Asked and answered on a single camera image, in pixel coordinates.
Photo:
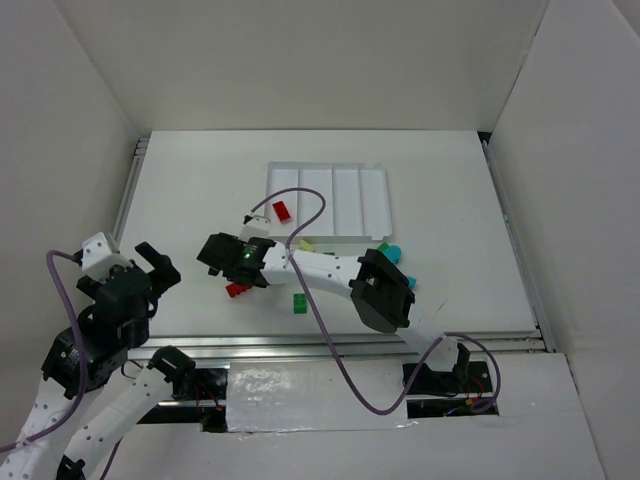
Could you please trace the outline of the lime sloped lego brick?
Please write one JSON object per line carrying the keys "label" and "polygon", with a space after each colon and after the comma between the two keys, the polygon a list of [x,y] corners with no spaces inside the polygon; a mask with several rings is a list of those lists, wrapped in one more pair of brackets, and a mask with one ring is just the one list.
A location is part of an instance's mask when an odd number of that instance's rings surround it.
{"label": "lime sloped lego brick", "polygon": [[315,251],[315,248],[309,242],[303,239],[299,241],[299,249],[307,252]]}

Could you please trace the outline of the red sloped lego brick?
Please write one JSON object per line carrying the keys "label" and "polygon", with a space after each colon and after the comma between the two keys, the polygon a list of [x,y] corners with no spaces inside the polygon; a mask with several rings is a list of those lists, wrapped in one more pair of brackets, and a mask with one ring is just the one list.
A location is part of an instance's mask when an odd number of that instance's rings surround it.
{"label": "red sloped lego brick", "polygon": [[272,208],[280,223],[288,223],[292,220],[292,215],[283,201],[276,201]]}

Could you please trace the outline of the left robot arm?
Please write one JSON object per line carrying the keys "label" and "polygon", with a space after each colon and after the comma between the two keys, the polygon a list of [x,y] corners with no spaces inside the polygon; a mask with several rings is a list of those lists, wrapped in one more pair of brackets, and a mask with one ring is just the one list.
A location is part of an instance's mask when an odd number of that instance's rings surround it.
{"label": "left robot arm", "polygon": [[128,353],[149,338],[161,296],[181,275],[147,242],[136,252],[144,271],[99,233],[73,255],[50,250],[46,265],[70,321],[42,364],[36,399],[19,437],[2,447],[4,479],[87,479],[159,402],[193,386],[194,361],[159,348],[126,390],[92,420],[83,419]]}

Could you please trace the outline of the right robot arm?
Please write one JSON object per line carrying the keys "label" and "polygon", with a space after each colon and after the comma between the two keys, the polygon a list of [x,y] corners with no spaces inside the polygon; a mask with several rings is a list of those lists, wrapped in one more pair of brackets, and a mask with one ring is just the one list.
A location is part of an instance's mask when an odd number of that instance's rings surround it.
{"label": "right robot arm", "polygon": [[466,381],[469,350],[427,318],[408,278],[380,251],[360,256],[330,256],[293,249],[271,239],[218,233],[197,255],[213,276],[244,286],[300,284],[350,300],[369,329],[398,335],[422,354],[428,371],[451,385]]}

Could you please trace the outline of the red studded lego brick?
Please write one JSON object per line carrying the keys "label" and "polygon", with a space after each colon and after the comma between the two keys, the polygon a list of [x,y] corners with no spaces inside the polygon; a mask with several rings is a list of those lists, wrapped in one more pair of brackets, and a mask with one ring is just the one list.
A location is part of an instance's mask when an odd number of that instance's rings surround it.
{"label": "red studded lego brick", "polygon": [[230,283],[225,286],[225,290],[230,298],[235,298],[251,289],[251,286],[238,283]]}

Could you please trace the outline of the green lego brick near front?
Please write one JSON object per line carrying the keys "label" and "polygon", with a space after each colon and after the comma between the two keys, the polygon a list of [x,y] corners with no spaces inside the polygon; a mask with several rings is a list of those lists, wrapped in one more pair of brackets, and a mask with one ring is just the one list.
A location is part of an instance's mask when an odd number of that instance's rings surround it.
{"label": "green lego brick near front", "polygon": [[304,315],[308,311],[308,302],[306,295],[303,293],[295,293],[293,295],[293,313],[295,315]]}

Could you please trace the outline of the white four-compartment tray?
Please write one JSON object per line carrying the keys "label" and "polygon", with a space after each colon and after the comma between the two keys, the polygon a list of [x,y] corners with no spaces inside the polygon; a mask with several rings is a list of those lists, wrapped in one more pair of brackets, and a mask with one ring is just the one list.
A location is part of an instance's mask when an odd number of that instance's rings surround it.
{"label": "white four-compartment tray", "polygon": [[[271,162],[266,193],[286,192],[263,207],[271,221],[270,233],[284,239],[307,221],[321,206],[320,200],[303,190],[319,192],[326,201],[320,217],[302,234],[325,243],[364,243],[392,235],[393,224],[386,171],[365,163]],[[272,204],[283,201],[292,220],[280,223]]]}

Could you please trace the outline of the blue oval lego block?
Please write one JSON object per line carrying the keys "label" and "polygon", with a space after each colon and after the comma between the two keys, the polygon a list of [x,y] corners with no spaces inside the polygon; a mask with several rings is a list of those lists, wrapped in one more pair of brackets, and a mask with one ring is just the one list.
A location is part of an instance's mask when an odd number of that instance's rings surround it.
{"label": "blue oval lego block", "polygon": [[397,245],[389,245],[383,250],[383,254],[393,264],[398,264],[402,258],[402,249]]}

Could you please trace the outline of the white tape sheet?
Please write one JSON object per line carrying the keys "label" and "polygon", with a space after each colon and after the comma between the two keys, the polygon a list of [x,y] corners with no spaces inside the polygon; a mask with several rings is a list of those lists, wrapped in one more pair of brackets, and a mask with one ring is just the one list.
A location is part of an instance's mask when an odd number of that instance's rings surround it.
{"label": "white tape sheet", "polygon": [[401,404],[379,416],[363,406],[332,360],[234,362],[227,429],[233,433],[390,430],[410,425]]}

